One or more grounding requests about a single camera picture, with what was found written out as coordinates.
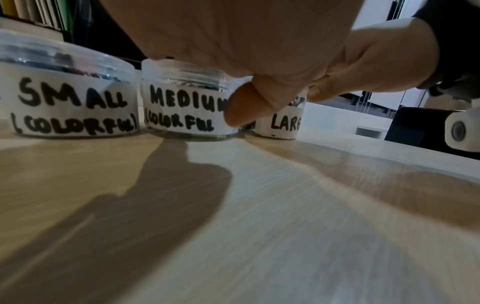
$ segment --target plastic container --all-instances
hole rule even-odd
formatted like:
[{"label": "plastic container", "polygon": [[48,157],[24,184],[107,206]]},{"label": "plastic container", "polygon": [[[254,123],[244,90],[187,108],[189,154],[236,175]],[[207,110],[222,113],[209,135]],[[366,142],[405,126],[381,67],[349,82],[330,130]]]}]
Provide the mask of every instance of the plastic container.
[{"label": "plastic container", "polygon": [[145,125],[162,136],[222,140],[234,136],[224,110],[241,79],[224,72],[165,59],[141,64]]},{"label": "plastic container", "polygon": [[267,117],[257,119],[255,133],[262,137],[276,139],[297,138],[307,103],[308,89],[303,90],[290,105]]},{"label": "plastic container", "polygon": [[11,130],[20,135],[139,131],[134,67],[76,45],[0,30],[0,96]]}]

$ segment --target clear plastic jar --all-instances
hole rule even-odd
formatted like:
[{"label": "clear plastic jar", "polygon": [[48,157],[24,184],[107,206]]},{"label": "clear plastic jar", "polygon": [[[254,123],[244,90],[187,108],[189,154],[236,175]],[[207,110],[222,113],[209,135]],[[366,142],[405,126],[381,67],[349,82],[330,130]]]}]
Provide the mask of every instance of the clear plastic jar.
[{"label": "clear plastic jar", "polygon": [[134,67],[68,43],[0,30],[0,96],[19,135],[90,138],[140,129]]},{"label": "clear plastic jar", "polygon": [[268,138],[296,139],[307,103],[307,93],[308,89],[303,90],[286,108],[273,115],[257,119],[255,133]]},{"label": "clear plastic jar", "polygon": [[242,84],[221,70],[165,59],[141,64],[145,125],[155,134],[222,140],[237,128],[225,123],[230,95]]}]

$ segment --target light wood surface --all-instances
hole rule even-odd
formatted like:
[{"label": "light wood surface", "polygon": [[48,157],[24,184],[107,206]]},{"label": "light wood surface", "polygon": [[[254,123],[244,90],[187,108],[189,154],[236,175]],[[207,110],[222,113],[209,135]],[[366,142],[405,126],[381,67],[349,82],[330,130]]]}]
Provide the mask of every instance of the light wood surface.
[{"label": "light wood surface", "polygon": [[480,302],[480,163],[303,130],[35,140],[0,123],[0,303]]}]

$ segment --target skin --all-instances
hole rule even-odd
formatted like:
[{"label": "skin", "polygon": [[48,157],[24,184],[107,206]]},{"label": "skin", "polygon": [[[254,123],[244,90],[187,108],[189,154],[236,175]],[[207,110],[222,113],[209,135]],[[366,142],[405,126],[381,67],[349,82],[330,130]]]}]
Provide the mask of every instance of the skin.
[{"label": "skin", "polygon": [[238,127],[285,107],[325,75],[363,0],[101,0],[154,60],[167,56],[253,75],[231,97],[225,121]]},{"label": "skin", "polygon": [[352,31],[345,47],[315,81],[308,100],[354,92],[400,92],[419,86],[437,68],[440,50],[423,20],[392,20]]}]

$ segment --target paper label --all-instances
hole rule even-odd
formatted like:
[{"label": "paper label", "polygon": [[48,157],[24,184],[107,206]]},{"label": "paper label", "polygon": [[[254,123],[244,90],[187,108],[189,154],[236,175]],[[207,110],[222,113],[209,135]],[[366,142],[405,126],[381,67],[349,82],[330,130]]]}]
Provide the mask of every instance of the paper label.
[{"label": "paper label", "polygon": [[0,64],[0,98],[14,133],[105,137],[139,130],[134,84]]},{"label": "paper label", "polygon": [[257,119],[255,133],[265,137],[295,139],[303,115],[304,107],[286,107],[271,116]]},{"label": "paper label", "polygon": [[224,119],[231,93],[143,80],[141,94],[148,127],[198,135],[229,135],[238,131]]}]

